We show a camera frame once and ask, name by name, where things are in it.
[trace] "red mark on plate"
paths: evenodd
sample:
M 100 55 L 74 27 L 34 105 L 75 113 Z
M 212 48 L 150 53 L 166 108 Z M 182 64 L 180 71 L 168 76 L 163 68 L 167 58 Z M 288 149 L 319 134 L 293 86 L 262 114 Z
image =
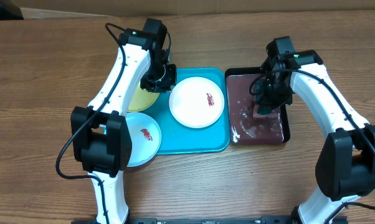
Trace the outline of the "red mark on plate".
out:
M 148 140 L 148 141 L 152 141 L 153 140 L 153 138 L 150 135 L 150 132 L 146 128 L 143 128 L 140 131 L 143 133 L 143 136 L 145 137 L 146 140 Z
M 211 94 L 207 93 L 208 106 L 214 106 L 214 99 Z

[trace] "wood grain surface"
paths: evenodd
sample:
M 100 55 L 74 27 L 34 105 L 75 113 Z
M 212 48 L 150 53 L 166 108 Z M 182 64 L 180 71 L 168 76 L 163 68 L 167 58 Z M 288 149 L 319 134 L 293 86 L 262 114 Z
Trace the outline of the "wood grain surface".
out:
M 257 66 L 265 46 L 289 35 L 316 50 L 335 85 L 375 124 L 375 11 L 164 16 L 179 67 Z M 61 179 L 55 159 L 70 137 L 74 106 L 86 106 L 109 74 L 117 46 L 105 22 L 141 29 L 144 17 L 0 21 L 0 223 L 69 223 L 97 213 L 90 180 Z M 249 218 L 287 215 L 316 187 L 323 136 L 298 96 L 287 107 L 284 146 L 228 147 L 158 156 L 126 172 L 132 217 Z M 84 174 L 69 149 L 66 174 Z M 375 205 L 375 191 L 360 202 Z M 375 212 L 351 208 L 351 223 Z

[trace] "teal tray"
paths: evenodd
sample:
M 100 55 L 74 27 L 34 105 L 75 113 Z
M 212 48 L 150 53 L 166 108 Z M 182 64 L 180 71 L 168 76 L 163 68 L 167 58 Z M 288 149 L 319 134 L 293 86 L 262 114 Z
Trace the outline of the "teal tray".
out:
M 172 116 L 168 104 L 170 93 L 160 94 L 152 106 L 142 111 L 154 118 L 160 126 L 161 145 L 157 155 L 219 152 L 229 145 L 229 110 L 224 74 L 217 68 L 179 68 L 176 83 L 191 77 L 208 78 L 219 86 L 225 99 L 224 112 L 214 124 L 206 128 L 188 128 Z

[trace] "black tray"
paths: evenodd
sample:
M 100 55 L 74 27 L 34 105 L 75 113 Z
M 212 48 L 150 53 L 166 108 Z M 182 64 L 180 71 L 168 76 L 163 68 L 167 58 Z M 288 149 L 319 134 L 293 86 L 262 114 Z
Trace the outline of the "black tray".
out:
M 226 78 L 233 75 L 246 75 L 246 74 L 260 74 L 260 67 L 248 67 L 248 68 L 230 68 L 225 72 L 225 81 Z M 284 134 L 284 139 L 282 143 L 288 142 L 290 140 L 290 127 L 288 125 L 286 105 L 280 107 L 280 118 Z

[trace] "tray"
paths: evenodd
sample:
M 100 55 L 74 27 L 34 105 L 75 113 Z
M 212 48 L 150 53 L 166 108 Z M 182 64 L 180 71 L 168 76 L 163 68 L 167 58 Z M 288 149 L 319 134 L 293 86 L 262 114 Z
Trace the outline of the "tray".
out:
M 234 80 L 241 80 L 240 79 L 240 78 L 242 78 L 241 75 L 250 75 L 250 77 L 252 77 L 252 79 L 254 79 L 255 75 L 258 75 L 258 74 L 261 74 L 260 67 L 230 68 L 225 72 L 225 82 L 228 83 L 226 80 L 227 80 L 228 77 L 231 77 L 231 76 L 239 76 L 239 77 L 233 77 L 233 78 L 234 78 Z M 246 83 L 245 81 L 243 81 L 243 82 L 238 81 L 237 84 L 239 86 L 245 86 L 247 84 L 247 87 L 244 87 L 244 88 L 247 89 L 247 94 L 248 94 L 249 83 Z M 229 92 L 231 93 L 231 95 L 228 96 L 228 100 L 232 100 L 232 99 L 235 100 L 236 94 L 238 94 L 238 95 L 242 94 L 240 92 L 240 89 L 238 89 L 238 88 L 237 89 L 236 88 L 230 88 L 230 90 L 227 89 L 227 93 L 229 93 Z M 236 123 L 238 120 L 235 120 L 235 119 L 240 116 L 240 115 L 238 115 L 236 117 L 236 113 L 242 113 L 242 115 L 248 115 L 248 113 L 245 112 L 245 110 L 250 111 L 250 109 L 245 108 L 245 110 L 244 110 L 244 109 L 239 109 L 239 107 L 243 108 L 244 106 L 246 106 L 245 104 L 240 104 L 240 103 L 251 103 L 251 102 L 249 102 L 250 99 L 246 98 L 245 95 L 243 95 L 243 97 L 245 97 L 245 98 L 241 99 L 239 101 L 228 102 L 228 104 L 231 104 L 229 106 L 233 107 L 233 108 L 229 108 L 229 113 L 230 113 L 229 118 L 232 119 L 231 116 L 233 116 L 232 114 L 234 114 L 234 121 L 230 120 L 229 123 L 230 123 L 230 126 L 232 126 L 232 127 L 236 126 L 236 128 L 229 129 L 229 132 L 230 132 L 230 135 L 231 135 L 231 141 L 230 141 L 231 144 L 234 144 L 234 145 L 283 144 L 283 143 L 286 143 L 288 140 L 290 140 L 290 128 L 288 126 L 288 119 L 287 119 L 287 112 L 286 112 L 286 106 L 285 105 L 282 105 L 281 107 L 279 107 L 279 109 L 276 109 L 273 112 L 275 114 L 271 114 L 269 116 L 269 120 L 266 120 L 266 121 L 264 121 L 263 118 L 260 118 L 256 121 L 255 120 L 256 118 L 253 118 L 254 120 L 251 120 L 249 118 L 249 116 L 245 116 L 244 118 L 242 117 L 242 119 L 245 122 L 248 121 L 250 123 L 250 126 L 246 126 L 246 129 L 243 128 L 243 130 L 245 130 L 245 131 L 240 132 L 240 131 L 242 131 L 242 130 L 239 131 L 239 129 L 241 129 L 240 126 L 244 127 L 243 124 L 242 124 L 243 120 L 240 120 L 240 123 Z M 276 126 L 274 126 L 273 131 L 272 131 L 271 128 L 270 128 L 270 130 L 264 129 L 263 131 L 261 131 L 259 128 L 263 128 L 264 126 L 272 127 L 272 125 L 276 125 L 276 123 L 273 122 L 274 118 L 271 118 L 271 116 L 273 116 L 273 115 L 278 116 L 278 118 L 276 120 L 277 120 L 277 126 L 279 126 L 279 128 L 275 128 Z M 254 136 L 254 135 L 251 136 L 252 133 L 247 132 L 250 128 L 253 128 L 253 130 L 256 129 L 256 131 L 255 131 L 257 133 L 256 136 Z
M 217 68 L 177 69 L 176 83 L 190 77 L 208 78 L 217 84 L 224 95 L 224 111 L 214 124 L 206 128 L 188 128 L 172 116 L 169 110 L 170 93 L 160 94 L 152 106 L 141 111 L 154 118 L 160 126 L 162 140 L 157 155 L 219 152 L 229 145 L 229 115 L 224 74 Z

